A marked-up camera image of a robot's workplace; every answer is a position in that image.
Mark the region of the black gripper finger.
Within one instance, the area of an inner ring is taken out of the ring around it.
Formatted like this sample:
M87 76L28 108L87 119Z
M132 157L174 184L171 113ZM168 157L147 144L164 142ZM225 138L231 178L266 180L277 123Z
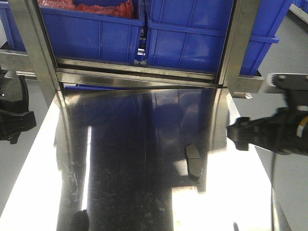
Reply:
M17 144L22 132L33 129L37 123L28 100L0 101L0 140Z

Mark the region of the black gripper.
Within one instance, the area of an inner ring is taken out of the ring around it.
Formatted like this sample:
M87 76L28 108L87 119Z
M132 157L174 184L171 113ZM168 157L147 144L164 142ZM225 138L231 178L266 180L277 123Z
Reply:
M284 99L287 106L273 116L277 124L268 117L239 117L227 126L227 137L237 150L248 151L253 144L281 155L308 155L308 92L286 90Z

